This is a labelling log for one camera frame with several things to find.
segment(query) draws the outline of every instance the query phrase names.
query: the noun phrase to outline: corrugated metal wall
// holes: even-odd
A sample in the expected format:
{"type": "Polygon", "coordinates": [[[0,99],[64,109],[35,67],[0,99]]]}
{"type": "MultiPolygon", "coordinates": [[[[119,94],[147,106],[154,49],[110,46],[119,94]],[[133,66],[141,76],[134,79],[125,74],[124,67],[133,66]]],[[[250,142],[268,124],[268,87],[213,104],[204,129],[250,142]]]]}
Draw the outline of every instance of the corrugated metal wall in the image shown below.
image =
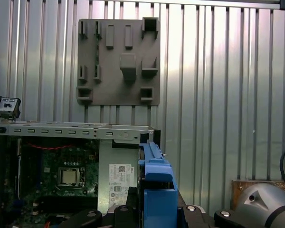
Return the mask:
{"type": "Polygon", "coordinates": [[[159,128],[186,202],[228,207],[232,179],[280,178],[285,12],[196,4],[0,0],[0,95],[22,99],[22,120],[159,128]],[[161,21],[161,104],[80,106],[78,20],[142,17],[161,21]]]}

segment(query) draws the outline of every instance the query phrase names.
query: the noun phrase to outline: barcode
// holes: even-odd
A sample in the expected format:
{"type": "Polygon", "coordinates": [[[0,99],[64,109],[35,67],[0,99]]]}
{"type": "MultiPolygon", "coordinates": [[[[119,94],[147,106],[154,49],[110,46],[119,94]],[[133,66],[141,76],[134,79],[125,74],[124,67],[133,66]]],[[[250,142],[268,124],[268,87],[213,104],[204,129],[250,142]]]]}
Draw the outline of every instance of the barcode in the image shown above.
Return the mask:
{"type": "Polygon", "coordinates": [[[125,166],[119,166],[119,172],[125,172],[125,166]]]}

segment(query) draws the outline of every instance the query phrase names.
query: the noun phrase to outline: gray metal surface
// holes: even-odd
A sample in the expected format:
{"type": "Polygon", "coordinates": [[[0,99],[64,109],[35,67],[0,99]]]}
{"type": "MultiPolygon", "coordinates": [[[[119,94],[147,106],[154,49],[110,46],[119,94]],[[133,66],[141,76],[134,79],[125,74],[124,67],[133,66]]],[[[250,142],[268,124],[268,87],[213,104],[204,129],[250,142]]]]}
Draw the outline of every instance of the gray metal surface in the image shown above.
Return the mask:
{"type": "Polygon", "coordinates": [[[40,2],[0,1],[0,95],[24,102],[22,120],[159,128],[184,200],[211,213],[230,205],[232,179],[280,179],[285,12],[272,10],[278,4],[40,2]],[[79,105],[78,20],[143,17],[161,22],[160,105],[79,105]]]}
{"type": "Polygon", "coordinates": [[[0,124],[6,132],[0,135],[62,137],[81,139],[109,139],[116,143],[139,144],[141,134],[149,134],[153,141],[154,129],[148,126],[127,126],[96,123],[24,122],[0,124]]]}
{"type": "Polygon", "coordinates": [[[84,34],[80,34],[78,39],[76,98],[80,104],[160,103],[160,24],[157,18],[83,19],[79,21],[79,26],[79,33],[81,27],[84,30],[84,34]],[[151,24],[149,30],[156,29],[157,32],[148,31],[147,26],[142,38],[142,29],[145,30],[143,25],[150,25],[150,21],[155,26],[151,24]],[[95,36],[96,27],[99,29],[99,38],[95,36]],[[126,34],[131,36],[131,49],[125,47],[126,34]]]}
{"type": "MultiPolygon", "coordinates": [[[[269,216],[283,206],[285,206],[285,191],[274,185],[262,183],[243,191],[238,199],[236,212],[265,226],[269,216]]],[[[285,227],[285,219],[283,221],[279,218],[279,221],[281,223],[277,227],[285,227]]]]}
{"type": "Polygon", "coordinates": [[[138,149],[112,148],[111,140],[99,144],[98,210],[106,213],[109,209],[109,164],[130,164],[137,176],[138,149]]]}

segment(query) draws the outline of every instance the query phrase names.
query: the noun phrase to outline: sticker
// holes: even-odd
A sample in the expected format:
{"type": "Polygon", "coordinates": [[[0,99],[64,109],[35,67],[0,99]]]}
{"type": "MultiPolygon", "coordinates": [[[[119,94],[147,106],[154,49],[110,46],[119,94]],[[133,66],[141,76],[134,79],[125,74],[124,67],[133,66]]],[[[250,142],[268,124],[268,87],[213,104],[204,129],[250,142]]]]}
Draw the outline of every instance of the sticker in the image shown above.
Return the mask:
{"type": "Polygon", "coordinates": [[[124,205],[129,187],[134,186],[134,167],[129,164],[109,165],[109,207],[124,205]]]}
{"type": "Polygon", "coordinates": [[[50,172],[50,168],[49,167],[44,167],[44,172],[50,172]]]}

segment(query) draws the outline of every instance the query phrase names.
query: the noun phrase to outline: metal frame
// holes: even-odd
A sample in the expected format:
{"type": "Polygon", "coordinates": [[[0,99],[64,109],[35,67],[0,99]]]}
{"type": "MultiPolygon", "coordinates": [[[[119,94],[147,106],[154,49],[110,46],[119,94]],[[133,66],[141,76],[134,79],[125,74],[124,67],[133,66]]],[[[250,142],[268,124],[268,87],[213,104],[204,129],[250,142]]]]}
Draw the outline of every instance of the metal frame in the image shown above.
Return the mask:
{"type": "Polygon", "coordinates": [[[202,6],[225,6],[225,7],[241,7],[255,9],[280,9],[279,0],[251,0],[251,1],[219,1],[219,0],[123,0],[122,2],[138,2],[138,3],[163,3],[178,5],[202,5],[202,6]]]}
{"type": "Polygon", "coordinates": [[[110,139],[118,143],[139,144],[141,134],[149,134],[153,141],[154,129],[148,126],[97,123],[21,122],[0,124],[8,136],[36,136],[82,139],[110,139]]]}

